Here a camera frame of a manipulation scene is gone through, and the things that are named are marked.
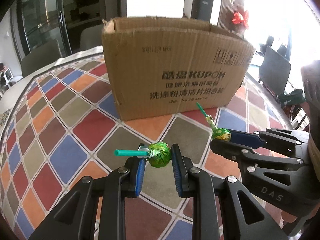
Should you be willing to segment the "green lollipop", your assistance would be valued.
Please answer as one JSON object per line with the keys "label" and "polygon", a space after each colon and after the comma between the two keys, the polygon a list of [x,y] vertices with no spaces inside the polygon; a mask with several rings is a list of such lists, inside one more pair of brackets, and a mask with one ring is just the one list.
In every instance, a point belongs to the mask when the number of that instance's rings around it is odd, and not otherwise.
{"label": "green lollipop", "polygon": [[168,165],[171,161],[171,149],[164,142],[156,142],[149,146],[139,146],[138,150],[118,150],[114,151],[117,157],[138,157],[146,158],[154,168],[161,168]]}
{"label": "green lollipop", "polygon": [[220,139],[224,141],[230,141],[231,140],[231,132],[226,128],[219,128],[216,126],[213,117],[211,115],[208,115],[205,110],[202,108],[202,106],[197,102],[196,103],[198,109],[200,112],[204,115],[206,122],[209,124],[209,126],[212,129],[212,139]]}

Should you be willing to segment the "green bag on chair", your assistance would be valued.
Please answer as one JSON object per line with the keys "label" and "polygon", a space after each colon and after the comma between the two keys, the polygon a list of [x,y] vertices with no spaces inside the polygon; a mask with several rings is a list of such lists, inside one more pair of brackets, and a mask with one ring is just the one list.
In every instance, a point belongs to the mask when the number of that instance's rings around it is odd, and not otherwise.
{"label": "green bag on chair", "polygon": [[280,94],[277,97],[281,108],[286,106],[300,105],[305,102],[305,97],[302,89],[295,89],[289,94]]}

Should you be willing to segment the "dark side chair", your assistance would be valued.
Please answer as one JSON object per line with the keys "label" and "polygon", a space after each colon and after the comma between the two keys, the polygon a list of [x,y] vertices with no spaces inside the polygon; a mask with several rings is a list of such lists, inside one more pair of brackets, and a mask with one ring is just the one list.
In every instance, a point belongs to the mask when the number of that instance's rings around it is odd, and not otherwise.
{"label": "dark side chair", "polygon": [[291,72],[290,62],[273,50],[266,47],[264,60],[259,67],[259,80],[275,96],[283,94]]}

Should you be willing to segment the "colourful checkered tablecloth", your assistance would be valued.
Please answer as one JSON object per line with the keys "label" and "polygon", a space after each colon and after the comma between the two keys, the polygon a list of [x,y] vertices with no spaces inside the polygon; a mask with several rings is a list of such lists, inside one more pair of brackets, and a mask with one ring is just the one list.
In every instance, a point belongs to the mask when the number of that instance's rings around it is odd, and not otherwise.
{"label": "colourful checkered tablecloth", "polygon": [[[96,179],[123,166],[126,158],[114,156],[115,149],[177,143],[196,166],[240,179],[236,163],[210,150],[199,110],[121,121],[102,56],[51,70],[20,95],[1,136],[1,213],[18,239],[28,239],[83,176]],[[249,133],[290,127],[247,77],[226,107],[206,112],[221,127]],[[125,206],[127,239],[191,239],[193,200],[178,196],[171,164],[147,164],[139,198]]]}

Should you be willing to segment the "brown cardboard box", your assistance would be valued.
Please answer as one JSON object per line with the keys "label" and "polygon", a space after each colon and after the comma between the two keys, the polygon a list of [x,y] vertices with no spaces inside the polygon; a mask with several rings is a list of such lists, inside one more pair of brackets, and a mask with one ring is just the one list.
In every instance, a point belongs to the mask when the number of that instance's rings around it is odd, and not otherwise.
{"label": "brown cardboard box", "polygon": [[241,36],[187,18],[113,18],[101,39],[123,121],[228,105],[255,53]]}

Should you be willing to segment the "red bow decoration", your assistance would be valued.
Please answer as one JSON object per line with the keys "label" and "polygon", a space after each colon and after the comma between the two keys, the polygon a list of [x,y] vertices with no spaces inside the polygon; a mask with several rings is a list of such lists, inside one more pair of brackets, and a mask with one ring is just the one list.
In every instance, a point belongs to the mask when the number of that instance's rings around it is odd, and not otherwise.
{"label": "red bow decoration", "polygon": [[235,12],[233,15],[232,22],[234,25],[242,25],[245,29],[249,28],[249,13],[245,11],[243,14],[240,12]]}

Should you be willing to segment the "grey dining chair right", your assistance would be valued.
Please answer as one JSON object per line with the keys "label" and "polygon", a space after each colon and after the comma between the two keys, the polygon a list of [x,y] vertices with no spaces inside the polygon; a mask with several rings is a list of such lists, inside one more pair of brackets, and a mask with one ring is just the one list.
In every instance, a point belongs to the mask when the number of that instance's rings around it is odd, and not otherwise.
{"label": "grey dining chair right", "polygon": [[97,46],[101,46],[102,29],[102,24],[84,29],[80,35],[80,49],[88,50]]}

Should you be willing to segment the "grey dining chair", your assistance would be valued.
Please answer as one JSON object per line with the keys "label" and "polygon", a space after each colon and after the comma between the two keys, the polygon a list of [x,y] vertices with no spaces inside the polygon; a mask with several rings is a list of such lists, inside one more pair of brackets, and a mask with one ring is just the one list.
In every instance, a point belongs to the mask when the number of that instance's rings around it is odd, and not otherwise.
{"label": "grey dining chair", "polygon": [[80,35],[80,49],[88,50],[97,46],[101,46],[102,29],[102,24],[84,29]]}
{"label": "grey dining chair", "polygon": [[33,72],[45,67],[62,57],[59,43],[56,39],[35,48],[21,61],[22,77],[25,78]]}

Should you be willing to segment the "grey dining chair left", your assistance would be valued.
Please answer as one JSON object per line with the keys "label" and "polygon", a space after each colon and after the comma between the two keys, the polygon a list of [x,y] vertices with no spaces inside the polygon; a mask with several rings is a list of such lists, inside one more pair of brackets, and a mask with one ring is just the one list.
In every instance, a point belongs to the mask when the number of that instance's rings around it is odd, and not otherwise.
{"label": "grey dining chair left", "polygon": [[22,77],[25,78],[33,72],[45,67],[62,57],[59,43],[56,39],[35,48],[21,61]]}

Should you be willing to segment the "black glass sliding door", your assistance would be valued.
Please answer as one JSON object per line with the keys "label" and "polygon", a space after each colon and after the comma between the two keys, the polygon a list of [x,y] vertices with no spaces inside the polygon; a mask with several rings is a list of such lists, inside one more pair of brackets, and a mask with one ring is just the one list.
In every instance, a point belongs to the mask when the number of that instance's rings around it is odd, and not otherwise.
{"label": "black glass sliding door", "polygon": [[57,40],[63,56],[84,47],[81,35],[127,15],[126,0],[16,0],[22,56]]}

